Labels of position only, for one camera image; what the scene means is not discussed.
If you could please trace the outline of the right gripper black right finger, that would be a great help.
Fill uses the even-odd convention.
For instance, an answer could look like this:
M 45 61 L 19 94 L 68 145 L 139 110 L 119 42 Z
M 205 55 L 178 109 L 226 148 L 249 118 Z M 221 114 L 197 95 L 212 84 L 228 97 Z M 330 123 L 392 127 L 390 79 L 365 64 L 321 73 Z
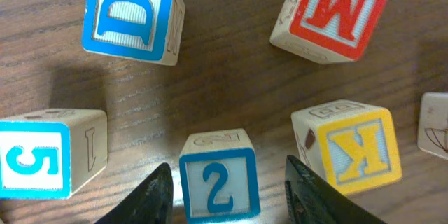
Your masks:
M 286 157 L 288 215 L 297 224 L 385 224 L 312 171 L 293 155 Z

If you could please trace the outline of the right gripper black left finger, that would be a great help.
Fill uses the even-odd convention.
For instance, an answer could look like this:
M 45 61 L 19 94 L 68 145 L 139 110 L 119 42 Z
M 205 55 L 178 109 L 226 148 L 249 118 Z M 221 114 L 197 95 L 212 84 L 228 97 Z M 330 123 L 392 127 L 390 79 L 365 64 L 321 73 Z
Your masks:
M 95 224 L 171 224 L 173 202 L 172 171 L 164 162 Z

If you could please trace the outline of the blue 2 block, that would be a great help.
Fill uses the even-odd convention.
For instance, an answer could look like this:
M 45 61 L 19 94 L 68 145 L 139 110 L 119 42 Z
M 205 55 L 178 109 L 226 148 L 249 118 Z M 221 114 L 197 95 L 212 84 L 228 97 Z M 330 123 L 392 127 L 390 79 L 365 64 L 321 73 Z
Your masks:
M 256 153 L 244 129 L 191 134 L 179 170 L 189 223 L 239 221 L 260 213 Z

